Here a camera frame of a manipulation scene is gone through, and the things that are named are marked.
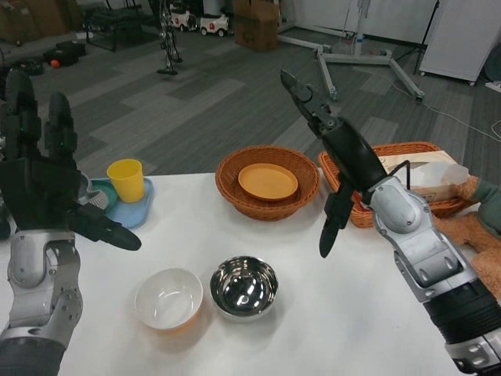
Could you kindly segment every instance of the white cabinet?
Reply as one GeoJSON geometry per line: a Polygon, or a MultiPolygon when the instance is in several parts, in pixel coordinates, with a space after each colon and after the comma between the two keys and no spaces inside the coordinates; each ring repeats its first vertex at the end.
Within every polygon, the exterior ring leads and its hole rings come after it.
{"type": "Polygon", "coordinates": [[[501,0],[442,0],[420,70],[475,82],[501,35],[501,0]]]}

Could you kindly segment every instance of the toy car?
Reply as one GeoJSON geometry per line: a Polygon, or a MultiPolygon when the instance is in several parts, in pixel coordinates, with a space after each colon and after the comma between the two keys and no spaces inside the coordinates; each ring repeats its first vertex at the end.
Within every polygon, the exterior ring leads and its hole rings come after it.
{"type": "Polygon", "coordinates": [[[229,18],[224,14],[221,16],[205,14],[200,18],[200,32],[202,35],[217,34],[220,37],[224,37],[230,31],[229,18]]]}
{"type": "Polygon", "coordinates": [[[198,30],[198,24],[194,14],[189,10],[183,12],[182,9],[173,9],[171,11],[172,23],[174,27],[181,31],[195,31],[198,30]]]}

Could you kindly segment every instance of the stainless steel bowl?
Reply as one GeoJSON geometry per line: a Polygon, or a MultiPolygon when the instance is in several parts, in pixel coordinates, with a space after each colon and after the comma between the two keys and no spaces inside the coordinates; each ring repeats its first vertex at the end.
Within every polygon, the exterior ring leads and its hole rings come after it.
{"type": "Polygon", "coordinates": [[[211,278],[216,306],[229,319],[256,320],[269,312],[279,289],[275,271],[262,260],[249,256],[223,262],[211,278]]]}

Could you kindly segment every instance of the stuffed toy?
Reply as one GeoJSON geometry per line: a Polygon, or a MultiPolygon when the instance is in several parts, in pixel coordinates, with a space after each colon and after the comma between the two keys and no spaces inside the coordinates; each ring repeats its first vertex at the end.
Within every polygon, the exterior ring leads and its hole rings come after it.
{"type": "Polygon", "coordinates": [[[457,246],[469,244],[478,252],[471,265],[485,286],[501,299],[501,190],[469,176],[454,186],[458,197],[479,201],[478,212],[451,219],[435,218],[435,226],[457,246]]]}

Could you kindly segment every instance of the robotic hand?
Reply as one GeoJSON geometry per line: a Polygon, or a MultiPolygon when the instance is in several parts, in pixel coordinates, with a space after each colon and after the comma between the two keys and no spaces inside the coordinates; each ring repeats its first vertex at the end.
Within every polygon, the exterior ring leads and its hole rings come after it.
{"type": "Polygon", "coordinates": [[[110,221],[104,211],[77,202],[77,134],[66,97],[57,92],[50,99],[48,157],[37,146],[37,112],[30,79],[12,71],[0,109],[0,190],[18,231],[11,240],[8,268],[14,302],[0,334],[2,376],[58,373],[83,305],[74,232],[132,251],[141,247],[133,233],[110,221]]]}
{"type": "Polygon", "coordinates": [[[353,206],[351,196],[357,190],[374,212],[375,227],[393,246],[398,269],[442,333],[458,369],[467,374],[499,374],[501,307],[456,246],[434,228],[426,201],[385,172],[360,133],[333,116],[313,87],[285,71],[281,78],[341,171],[341,188],[326,202],[322,257],[345,228],[353,206]]]}

